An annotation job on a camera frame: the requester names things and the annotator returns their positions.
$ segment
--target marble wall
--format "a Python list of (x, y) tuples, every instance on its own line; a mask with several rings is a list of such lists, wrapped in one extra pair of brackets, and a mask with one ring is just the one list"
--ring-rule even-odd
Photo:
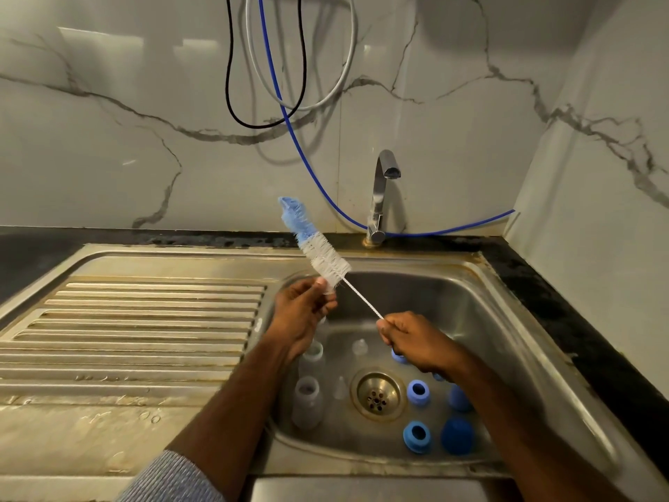
[[(280, 116), (251, 73), (233, 1), (232, 103)], [(364, 222), (395, 151), (389, 223), (442, 229), (510, 209), (595, 0), (356, 0), (355, 60), (294, 117), (324, 188)], [(284, 96), (300, 89), (297, 0), (266, 0)], [(0, 224), (283, 230), (279, 195), (345, 225), (286, 128), (225, 106), (225, 0), (0, 0)], [(339, 76), (346, 0), (304, 0), (305, 102)], [(254, 34), (262, 51), (260, 24)], [(266, 70), (264, 54), (261, 63)]]
[(600, 0), (506, 238), (669, 397), (669, 0)]

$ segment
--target drain strainer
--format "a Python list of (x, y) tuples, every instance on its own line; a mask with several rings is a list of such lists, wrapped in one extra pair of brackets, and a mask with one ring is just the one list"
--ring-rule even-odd
[(361, 370), (351, 381), (356, 409), (367, 418), (393, 420), (404, 410), (403, 386), (387, 371)]

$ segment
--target cable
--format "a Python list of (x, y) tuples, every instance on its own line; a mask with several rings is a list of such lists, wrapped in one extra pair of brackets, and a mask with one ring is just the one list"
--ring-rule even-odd
[[(252, 125), (250, 123), (246, 123), (240, 120), (238, 116), (235, 114), (234, 110), (232, 109), (232, 104), (230, 103), (230, 71), (232, 70), (232, 55), (235, 47), (235, 36), (232, 30), (232, 9), (230, 8), (230, 0), (225, 0), (225, 2), (226, 5), (228, 6), (228, 25), (230, 26), (230, 52), (228, 53), (228, 69), (225, 72), (225, 103), (228, 105), (228, 112), (230, 113), (230, 116), (232, 116), (237, 123), (239, 123), (242, 126), (245, 126), (246, 128), (255, 128), (257, 130), (260, 130), (263, 128), (272, 128), (274, 126), (280, 125), (285, 120), (277, 120), (275, 122), (263, 125)], [(297, 104), (293, 109), (290, 110), (288, 117), (291, 117), (293, 114), (297, 112), (298, 108), (300, 107), (300, 104), (302, 103), (302, 100), (305, 98), (305, 91), (306, 91), (306, 46), (305, 46), (305, 33), (304, 30), (302, 29), (302, 0), (297, 0), (297, 17), (298, 17), (298, 24), (300, 26), (300, 44), (302, 45), (302, 88), (300, 89), (300, 97), (297, 99)]]
[[(267, 81), (265, 80), (265, 77), (262, 75), (262, 72), (260, 72), (260, 67), (257, 64), (257, 59), (255, 57), (255, 46), (253, 43), (253, 32), (251, 31), (251, 0), (246, 0), (246, 40), (248, 42), (248, 47), (249, 47), (249, 56), (251, 57), (251, 63), (253, 63), (253, 68), (255, 69), (255, 73), (257, 76), (260, 78), (260, 82), (262, 85), (265, 87), (265, 90), (270, 94), (270, 96), (276, 100), (280, 105), (282, 105), (285, 108), (288, 109), (297, 109), (298, 111), (310, 111), (312, 109), (316, 109), (324, 105), (328, 100), (330, 100), (334, 95), (337, 94), (339, 89), (342, 87), (344, 84), (344, 81), (346, 80), (346, 77), (348, 75), (348, 70), (351, 69), (351, 64), (353, 63), (353, 51), (355, 50), (355, 38), (356, 38), (356, 33), (357, 33), (357, 17), (355, 14), (355, 5), (353, 4), (353, 0), (348, 0), (348, 3), (351, 7), (351, 43), (348, 46), (348, 56), (346, 58), (346, 63), (344, 64), (344, 69), (341, 72), (341, 75), (339, 76), (339, 80), (337, 81), (337, 84), (334, 85), (334, 88), (323, 97), (322, 100), (317, 101), (315, 104), (311, 106), (303, 106), (300, 107), (300, 104), (298, 104), (292, 108), (288, 105), (287, 102), (285, 102), (283, 99), (281, 99), (281, 95), (275, 94), (272, 91), (272, 88), (270, 88), (270, 85), (267, 84)], [(266, 27), (265, 21), (263, 19), (263, 28)]]
[[(274, 89), (276, 91), (276, 95), (281, 98), (281, 92), (279, 90), (279, 83), (276, 80), (276, 72), (274, 71), (274, 62), (272, 61), (272, 51), (270, 50), (270, 40), (267, 36), (267, 25), (265, 24), (265, 9), (262, 4), (262, 0), (257, 0), (258, 7), (260, 8), (260, 20), (262, 22), (262, 35), (265, 41), (265, 52), (267, 54), (267, 61), (270, 66), (270, 74), (272, 74), (272, 82), (274, 83)], [(314, 173), (314, 170), (311, 168), (311, 165), (309, 164), (309, 161), (306, 159), (305, 152), (302, 151), (302, 147), (300, 146), (300, 143), (297, 140), (297, 136), (295, 135), (295, 131), (293, 130), (292, 123), (290, 123), (290, 120), (288, 118), (288, 114), (286, 113), (286, 108), (281, 105), (281, 113), (284, 115), (284, 119), (286, 120), (286, 126), (289, 129), (290, 133), (290, 138), (293, 141), (293, 144), (295, 144), (295, 148), (297, 149), (297, 153), (300, 154), (300, 158), (305, 164), (306, 170), (309, 172), (309, 175), (311, 176), (312, 180), (314, 180), (314, 183), (318, 187), (318, 190), (321, 191), (323, 194), (323, 197), (327, 199), (327, 201), (330, 203), (330, 206), (334, 208), (336, 212), (338, 212), (340, 215), (342, 215), (344, 218), (346, 218), (349, 222), (351, 222), (354, 226), (360, 227), (361, 229), (367, 230), (367, 226), (363, 225), (362, 223), (354, 220), (353, 218), (349, 217), (344, 211), (342, 211), (339, 206), (332, 200), (332, 198), (328, 195), (328, 193), (325, 191), (323, 188), (323, 185), (321, 185), (321, 182), (318, 180), (316, 177), (316, 174)], [(388, 237), (421, 237), (421, 236), (438, 236), (440, 234), (448, 234), (450, 232), (455, 232), (455, 231), (460, 231), (463, 229), (469, 229), (471, 227), (478, 227), (482, 226), (485, 223), (490, 223), (492, 221), (498, 220), (500, 218), (504, 218), (511, 213), (513, 213), (514, 210), (508, 210), (504, 213), (501, 213), (500, 215), (496, 215), (491, 218), (486, 218), (485, 220), (480, 220), (477, 222), (473, 223), (468, 223), (464, 226), (458, 226), (458, 227), (451, 227), (450, 229), (444, 229), (441, 231), (432, 231), (432, 232), (422, 232), (422, 233), (416, 233), (416, 234), (404, 234), (404, 233), (399, 233), (399, 232), (387, 232), (386, 236)]]

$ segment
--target person's left arm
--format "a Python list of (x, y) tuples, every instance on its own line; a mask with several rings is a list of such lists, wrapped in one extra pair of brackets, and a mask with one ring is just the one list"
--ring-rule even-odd
[(277, 295), (274, 319), (267, 332), (230, 380), (158, 458), (156, 462), (168, 457), (171, 465), (159, 474), (169, 474), (163, 470), (170, 468), (188, 471), (192, 478), (189, 486), (165, 497), (165, 482), (141, 482), (142, 476), (155, 466), (152, 464), (119, 502), (147, 501), (157, 495), (163, 496), (161, 500), (203, 500), (200, 495), (195, 497), (200, 482), (210, 482), (228, 501), (237, 500), (286, 368), (305, 352), (319, 320), (337, 305), (334, 294), (324, 295), (325, 290), (325, 279), (308, 278)]

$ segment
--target blue brush tip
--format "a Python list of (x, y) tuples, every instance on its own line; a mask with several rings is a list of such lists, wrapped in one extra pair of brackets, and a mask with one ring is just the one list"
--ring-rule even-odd
[(290, 232), (295, 234), (298, 243), (305, 242), (318, 233), (318, 229), (306, 217), (304, 204), (292, 197), (279, 197), (279, 204), (284, 211), (281, 214), (281, 220), (283, 220)]

